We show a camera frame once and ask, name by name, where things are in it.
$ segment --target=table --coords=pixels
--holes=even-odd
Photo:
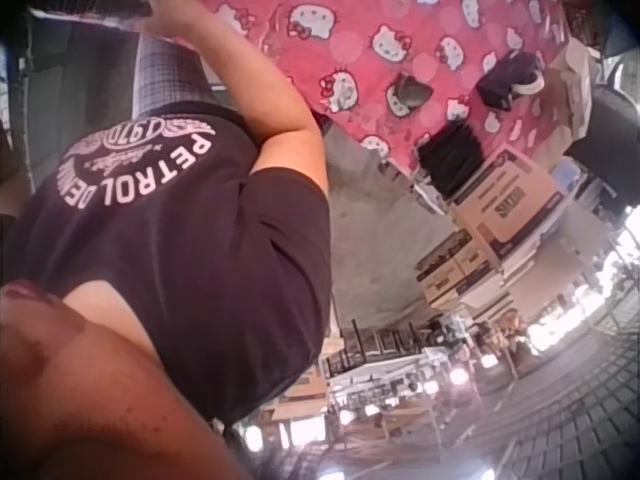
[[[569,39],[557,0],[203,0],[269,55],[311,107],[403,173],[414,147],[467,118],[485,157],[503,142],[531,156],[558,119],[541,97],[490,111],[474,90],[510,49],[550,63]],[[434,89],[415,111],[398,102],[399,73]]]

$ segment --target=hello kitty face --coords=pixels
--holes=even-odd
[[[367,150],[377,150],[378,154],[382,158],[386,158],[389,155],[389,144],[376,135],[369,135],[364,137],[360,142]]]
[[[507,28],[507,45],[513,50],[520,50],[524,45],[522,37],[511,27]]]
[[[509,132],[509,141],[515,142],[520,138],[520,134],[522,133],[522,119],[519,118],[511,127],[511,132]]]
[[[529,13],[531,18],[538,25],[542,23],[542,8],[540,8],[540,0],[529,0]]]
[[[382,25],[371,41],[371,48],[385,60],[398,63],[407,56],[411,42],[411,37]]]
[[[351,110],[358,103],[358,84],[349,72],[340,71],[320,80],[321,95],[331,113]]]
[[[256,23],[256,17],[250,15],[246,8],[236,10],[227,3],[220,5],[215,14],[242,36],[246,36]]]
[[[450,122],[466,119],[469,116],[469,110],[466,98],[450,98],[447,100],[447,120]]]
[[[529,132],[529,135],[527,136],[527,147],[529,148],[533,148],[533,146],[536,144],[536,137],[538,136],[538,129],[534,128],[533,130],[531,130]]]
[[[411,113],[411,109],[405,104],[401,103],[400,100],[398,100],[395,90],[395,85],[391,85],[389,88],[387,88],[387,105],[389,105],[391,113],[393,113],[396,117],[406,117]]]
[[[547,68],[547,62],[544,59],[544,54],[540,50],[536,50],[536,57],[538,57],[538,62],[540,63],[540,68],[545,70]]]
[[[484,129],[489,133],[498,133],[500,131],[500,119],[495,112],[489,112],[487,119],[484,121]]]
[[[482,69],[484,70],[484,73],[489,73],[491,70],[493,70],[493,67],[496,66],[496,63],[498,63],[496,52],[491,52],[485,55],[482,59]]]
[[[306,40],[310,37],[327,40],[336,24],[335,14],[319,5],[299,5],[289,15],[290,37]]]
[[[478,0],[462,0],[462,13],[471,28],[480,28],[482,16]]]
[[[564,30],[559,24],[553,23],[551,25],[551,33],[553,34],[553,40],[556,42],[556,45],[564,42]]]
[[[542,116],[542,99],[540,97],[537,97],[531,104],[531,114],[536,118]]]
[[[436,48],[436,56],[441,63],[449,66],[455,72],[464,63],[464,50],[457,40],[451,37],[444,37]]]

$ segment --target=black t-shirt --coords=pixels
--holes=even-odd
[[[151,117],[83,139],[3,255],[5,281],[61,297],[109,282],[182,394],[228,423],[316,359],[331,284],[324,194],[293,170],[249,175],[258,149],[232,120]]]

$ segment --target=market vendor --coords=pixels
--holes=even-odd
[[[246,478],[227,428],[320,353],[331,286],[320,131],[196,0],[154,0],[134,119],[73,145],[2,253],[3,452],[29,478]]]

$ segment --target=plaid pants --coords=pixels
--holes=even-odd
[[[133,87],[133,118],[158,114],[181,102],[224,105],[214,94],[197,53],[153,35],[140,35]]]

